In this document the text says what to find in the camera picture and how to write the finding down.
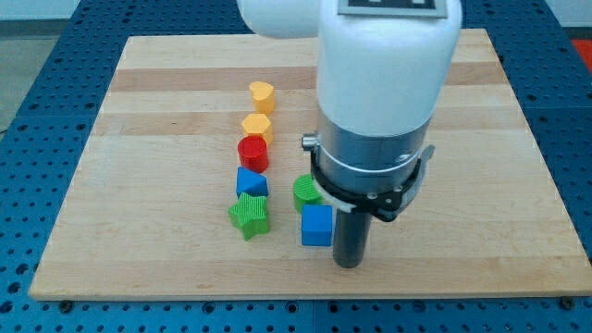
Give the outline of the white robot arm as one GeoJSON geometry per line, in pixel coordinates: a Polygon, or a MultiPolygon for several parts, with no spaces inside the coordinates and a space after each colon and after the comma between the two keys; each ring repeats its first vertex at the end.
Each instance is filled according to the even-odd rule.
{"type": "Polygon", "coordinates": [[[238,0],[258,35],[318,41],[318,127],[302,137],[320,193],[337,210],[332,251],[359,265],[370,223],[391,222],[419,192],[424,139],[463,22],[459,0],[238,0]]]}

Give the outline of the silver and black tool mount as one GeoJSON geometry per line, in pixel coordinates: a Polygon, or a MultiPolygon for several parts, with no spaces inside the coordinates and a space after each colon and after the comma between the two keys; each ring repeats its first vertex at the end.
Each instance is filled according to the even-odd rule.
{"type": "Polygon", "coordinates": [[[434,146],[423,146],[428,126],[425,121],[402,134],[368,136],[320,114],[317,132],[302,136],[315,188],[344,213],[395,220],[419,192],[434,153],[434,146]]]}

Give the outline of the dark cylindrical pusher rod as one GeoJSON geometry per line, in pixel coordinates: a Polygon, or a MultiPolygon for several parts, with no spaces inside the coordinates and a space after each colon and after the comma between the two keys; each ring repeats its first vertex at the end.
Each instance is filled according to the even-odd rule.
{"type": "Polygon", "coordinates": [[[372,216],[366,212],[337,211],[332,256],[344,268],[355,268],[364,259],[372,216]]]}

